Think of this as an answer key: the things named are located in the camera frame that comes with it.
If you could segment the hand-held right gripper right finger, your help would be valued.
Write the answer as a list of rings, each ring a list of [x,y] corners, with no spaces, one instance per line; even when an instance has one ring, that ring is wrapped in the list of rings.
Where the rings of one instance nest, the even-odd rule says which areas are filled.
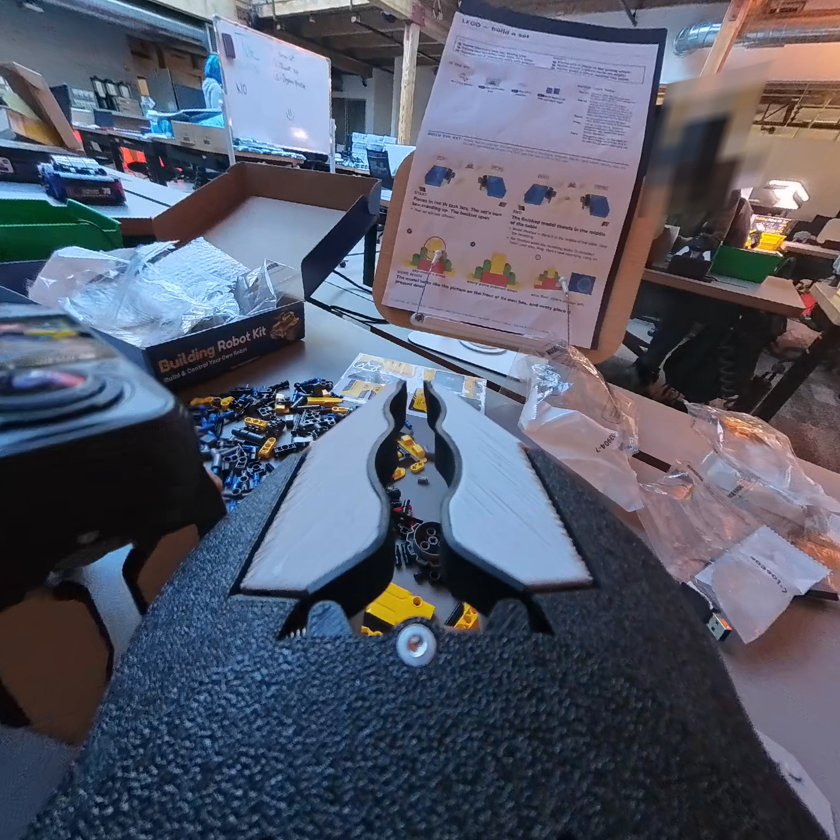
[[[488,616],[499,602],[532,608],[537,595],[594,585],[524,444],[467,401],[424,384],[450,591]]]

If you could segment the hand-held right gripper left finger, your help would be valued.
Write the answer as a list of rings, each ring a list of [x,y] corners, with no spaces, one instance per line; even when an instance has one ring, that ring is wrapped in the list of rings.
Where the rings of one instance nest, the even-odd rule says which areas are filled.
[[[392,504],[406,420],[398,380],[313,443],[252,553],[240,592],[362,611],[392,580]]]

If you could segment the pile of small brick connectors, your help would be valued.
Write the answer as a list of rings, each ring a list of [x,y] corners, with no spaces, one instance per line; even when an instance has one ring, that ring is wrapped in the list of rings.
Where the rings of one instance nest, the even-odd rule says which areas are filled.
[[[213,458],[213,473],[222,480],[228,510],[236,509],[274,469],[290,462],[295,469],[290,474],[287,491],[308,448],[371,400],[345,402],[333,393],[334,385],[329,380],[315,377],[297,382],[292,388],[287,381],[279,383],[275,391],[239,387],[221,396],[197,398],[191,402],[196,431],[201,435],[205,455]],[[407,476],[416,477],[422,487],[429,484],[427,463],[431,455],[429,448],[419,442],[410,416],[406,410],[406,420],[396,440],[397,466],[392,482],[386,487],[392,504],[392,557],[394,568],[416,565],[421,571],[415,577],[436,585],[441,580],[439,567],[419,566],[407,547],[407,536],[413,525],[434,520],[423,520],[414,515],[410,499],[405,498],[397,486]],[[284,495],[248,556],[244,572]]]

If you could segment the heap of large yellow beams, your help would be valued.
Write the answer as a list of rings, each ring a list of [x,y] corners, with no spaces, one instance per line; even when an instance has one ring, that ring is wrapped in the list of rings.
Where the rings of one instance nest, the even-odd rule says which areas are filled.
[[[442,621],[436,618],[436,614],[436,607],[431,602],[391,583],[365,608],[360,633],[363,636],[381,636],[413,619],[441,623],[459,631],[472,631],[480,624],[477,610],[466,602],[457,602]]]

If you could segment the grey desk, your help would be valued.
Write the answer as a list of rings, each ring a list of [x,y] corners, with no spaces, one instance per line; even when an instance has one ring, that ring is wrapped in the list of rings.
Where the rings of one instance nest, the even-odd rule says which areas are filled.
[[[340,376],[357,353],[396,361],[455,369],[455,362],[428,362],[411,344],[404,347],[365,331],[352,321],[306,305],[306,335],[303,341],[245,364],[203,388],[236,384],[279,382],[298,377]],[[486,414],[520,436],[522,410],[519,385],[508,381],[503,392],[488,374]],[[676,457],[693,459],[702,442],[690,427],[690,419],[664,406],[638,398],[643,457],[637,473],[648,480],[658,478]],[[124,654],[140,616],[130,600],[126,584],[117,574],[118,551],[81,571],[80,581],[89,584],[95,596],[104,598],[108,629],[115,632],[119,656]],[[811,789],[818,789],[833,806],[838,838],[838,602],[800,598],[756,642],[743,644],[737,637],[724,643],[722,655],[738,694],[752,722],[772,741],[771,754],[781,757],[782,748],[792,751],[800,763],[787,759],[784,769],[809,773]],[[20,838],[27,824],[47,801],[77,748],[50,740],[26,728],[2,725],[2,838]]]

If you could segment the grey wheel hub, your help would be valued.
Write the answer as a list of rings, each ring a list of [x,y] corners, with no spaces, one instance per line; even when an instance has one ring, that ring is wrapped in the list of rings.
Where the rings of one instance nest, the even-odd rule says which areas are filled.
[[[437,568],[443,552],[443,533],[437,521],[419,521],[407,536],[407,547],[413,560],[423,568]]]

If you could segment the clear bag with white paper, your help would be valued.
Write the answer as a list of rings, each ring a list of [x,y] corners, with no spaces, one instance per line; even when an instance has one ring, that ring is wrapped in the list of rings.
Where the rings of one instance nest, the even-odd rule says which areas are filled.
[[[838,599],[838,499],[809,477],[788,437],[744,413],[688,404],[706,451],[657,481],[631,467],[637,409],[578,350],[525,357],[520,429],[620,508],[636,512],[667,572],[741,640],[795,598]]]

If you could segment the yellow sticker sheet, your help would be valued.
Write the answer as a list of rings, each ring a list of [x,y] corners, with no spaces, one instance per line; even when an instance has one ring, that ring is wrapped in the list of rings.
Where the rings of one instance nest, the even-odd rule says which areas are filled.
[[[356,356],[333,386],[332,392],[347,403],[365,403],[387,385],[398,381],[406,384],[406,410],[409,415],[425,416],[426,383],[432,383],[439,391],[446,390],[462,397],[481,413],[485,411],[487,381],[482,378],[367,353],[359,353]]]

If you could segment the blue cardboard kit box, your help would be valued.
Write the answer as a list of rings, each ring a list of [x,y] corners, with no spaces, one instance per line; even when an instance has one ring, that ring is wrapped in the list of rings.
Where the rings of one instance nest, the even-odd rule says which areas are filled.
[[[205,382],[303,340],[305,303],[373,226],[380,183],[370,177],[238,163],[153,221],[154,243],[204,238],[249,269],[299,270],[302,299],[143,349],[89,327],[173,390]],[[36,304],[27,285],[46,260],[2,263],[2,300]]]

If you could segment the crumpled clear plastic bags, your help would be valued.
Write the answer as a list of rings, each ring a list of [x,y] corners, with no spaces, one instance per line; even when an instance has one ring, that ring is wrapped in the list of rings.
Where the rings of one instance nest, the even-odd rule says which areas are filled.
[[[108,252],[67,246],[27,285],[29,300],[143,349],[273,312],[302,293],[299,270],[272,260],[249,269],[204,238]]]

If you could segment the green crate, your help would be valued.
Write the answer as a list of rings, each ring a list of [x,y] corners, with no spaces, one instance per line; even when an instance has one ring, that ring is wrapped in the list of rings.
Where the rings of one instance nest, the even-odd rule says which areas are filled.
[[[73,200],[57,206],[36,198],[1,200],[2,262],[47,259],[69,246],[120,249],[120,223]]]

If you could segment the distant work table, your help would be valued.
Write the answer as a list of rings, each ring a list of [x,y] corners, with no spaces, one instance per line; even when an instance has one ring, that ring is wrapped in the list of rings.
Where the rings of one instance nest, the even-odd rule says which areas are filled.
[[[768,396],[773,374],[756,373],[760,356],[805,311],[791,280],[769,277],[759,285],[730,279],[692,280],[649,269],[632,316],[654,329],[647,341],[630,333],[634,376],[645,389],[663,381],[695,403],[722,400],[752,412]]]

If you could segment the green storage bin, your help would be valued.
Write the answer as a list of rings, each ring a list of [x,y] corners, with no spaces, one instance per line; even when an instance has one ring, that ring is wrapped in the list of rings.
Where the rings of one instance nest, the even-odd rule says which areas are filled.
[[[718,279],[731,278],[760,285],[767,277],[775,275],[783,261],[784,256],[777,251],[720,245],[711,261],[708,275]]]

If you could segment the printed instruction sheet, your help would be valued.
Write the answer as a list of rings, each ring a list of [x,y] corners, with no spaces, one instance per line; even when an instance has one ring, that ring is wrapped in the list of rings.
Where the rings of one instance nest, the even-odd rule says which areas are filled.
[[[384,303],[508,350],[594,347],[652,150],[667,38],[461,3]]]

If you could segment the wooden post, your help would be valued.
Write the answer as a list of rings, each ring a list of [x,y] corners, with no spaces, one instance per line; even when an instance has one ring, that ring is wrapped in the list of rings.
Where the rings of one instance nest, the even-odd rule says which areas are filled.
[[[421,28],[407,20],[403,31],[402,72],[397,112],[396,138],[401,145],[411,143],[413,130],[413,106],[417,73],[417,56]]]

